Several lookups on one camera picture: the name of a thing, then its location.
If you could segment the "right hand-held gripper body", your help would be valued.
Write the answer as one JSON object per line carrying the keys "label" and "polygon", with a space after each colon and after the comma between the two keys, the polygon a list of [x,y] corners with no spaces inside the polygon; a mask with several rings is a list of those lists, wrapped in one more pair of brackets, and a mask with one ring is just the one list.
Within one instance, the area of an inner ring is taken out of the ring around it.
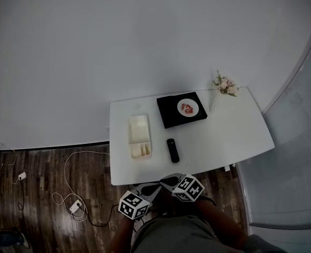
{"label": "right hand-held gripper body", "polygon": [[195,202],[205,187],[190,174],[174,173],[162,178],[159,183],[182,202]]}

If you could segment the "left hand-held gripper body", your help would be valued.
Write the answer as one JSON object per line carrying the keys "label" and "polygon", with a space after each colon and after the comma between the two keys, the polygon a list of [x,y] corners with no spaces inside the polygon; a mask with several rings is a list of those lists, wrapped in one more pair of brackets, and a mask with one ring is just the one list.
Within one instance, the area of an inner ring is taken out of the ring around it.
{"label": "left hand-held gripper body", "polygon": [[160,191],[157,182],[139,184],[121,197],[118,212],[131,220],[139,219],[147,214]]}

